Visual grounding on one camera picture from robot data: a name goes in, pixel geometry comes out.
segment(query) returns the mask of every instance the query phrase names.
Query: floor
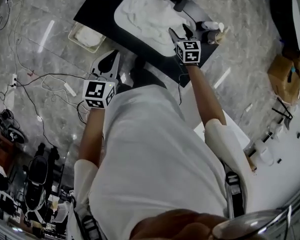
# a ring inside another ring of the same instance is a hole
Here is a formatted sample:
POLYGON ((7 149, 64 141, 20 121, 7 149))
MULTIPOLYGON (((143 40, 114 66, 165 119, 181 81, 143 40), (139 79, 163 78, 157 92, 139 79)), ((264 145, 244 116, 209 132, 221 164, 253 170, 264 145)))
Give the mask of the floor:
MULTIPOLYGON (((9 20, 0 31, 0 92, 7 90, 14 73, 17 73, 17 79, 22 84, 34 80, 36 75, 47 73, 87 77, 93 61, 112 49, 119 49, 122 54, 120 74, 129 72, 135 55, 113 41, 106 39, 97 53, 92 54, 68 39, 75 23, 73 18, 84 1, 11 0, 9 20), (30 76, 30 70, 36 75, 30 76)), ((269 1, 194 1, 213 20, 230 27, 226 40, 202 70, 214 85, 227 69, 231 69, 216 94, 223 109, 243 131, 252 139, 258 138, 276 116, 271 112, 276 97, 266 72, 275 54, 280 52, 281 44, 271 19, 269 1), (243 113, 251 103, 251 111, 243 113)), ((2 3, 0 15, 4 15, 4 20, 7 10, 7 4, 2 3)), ((164 81, 168 90, 178 99, 177 83, 156 68, 148 68, 164 81)), ((82 100, 83 80, 72 76, 58 78, 66 81, 77 93, 75 97, 68 95, 69 102, 79 103, 82 100)), ((20 130, 27 137, 24 151, 34 155, 41 142, 49 145, 43 136, 44 123, 46 137, 58 147, 61 159, 65 161, 66 174, 72 175, 84 125, 79 121, 75 107, 65 102, 63 91, 52 93, 45 90, 57 91, 64 88, 63 84, 48 76, 43 84, 41 79, 25 87, 43 122, 22 87, 9 87, 4 104, 13 111, 20 130)), ((0 100, 0 110, 4 109, 4 104, 0 100)), ((83 108, 80 110, 85 118, 86 111, 83 108)))

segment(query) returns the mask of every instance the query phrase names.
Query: person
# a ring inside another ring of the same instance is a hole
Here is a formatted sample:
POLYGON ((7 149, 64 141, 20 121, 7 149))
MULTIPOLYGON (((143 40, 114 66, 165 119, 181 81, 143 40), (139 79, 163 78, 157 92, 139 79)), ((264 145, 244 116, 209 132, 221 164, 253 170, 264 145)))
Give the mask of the person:
POLYGON ((227 220, 219 157, 244 153, 201 69, 186 68, 205 142, 140 59, 130 73, 133 88, 121 86, 106 110, 90 111, 74 165, 73 196, 76 203, 88 202, 108 240, 205 240, 227 220))

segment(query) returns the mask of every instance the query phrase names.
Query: white t-shirt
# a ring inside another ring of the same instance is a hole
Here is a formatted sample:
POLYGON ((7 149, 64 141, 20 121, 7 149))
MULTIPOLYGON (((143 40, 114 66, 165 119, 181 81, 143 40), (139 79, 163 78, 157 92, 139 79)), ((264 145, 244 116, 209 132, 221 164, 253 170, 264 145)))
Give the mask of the white t-shirt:
MULTIPOLYGON (((206 136, 215 125, 221 126, 216 119, 206 124, 206 136)), ((99 169, 75 163, 74 196, 80 203, 88 198, 108 240, 128 240, 138 222, 174 209, 225 214, 224 168, 166 89, 150 85, 116 95, 103 131, 105 158, 99 169)))

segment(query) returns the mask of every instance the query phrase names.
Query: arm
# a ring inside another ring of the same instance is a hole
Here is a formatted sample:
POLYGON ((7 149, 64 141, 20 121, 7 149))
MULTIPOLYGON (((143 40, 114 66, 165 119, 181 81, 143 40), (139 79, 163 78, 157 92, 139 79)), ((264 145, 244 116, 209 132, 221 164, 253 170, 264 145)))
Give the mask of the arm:
POLYGON ((105 109, 93 108, 84 129, 78 159, 88 160, 100 166, 105 109))
POLYGON ((200 68, 196 65, 187 65, 186 68, 203 125, 206 126, 211 119, 218 119, 221 124, 227 125, 221 105, 200 68))

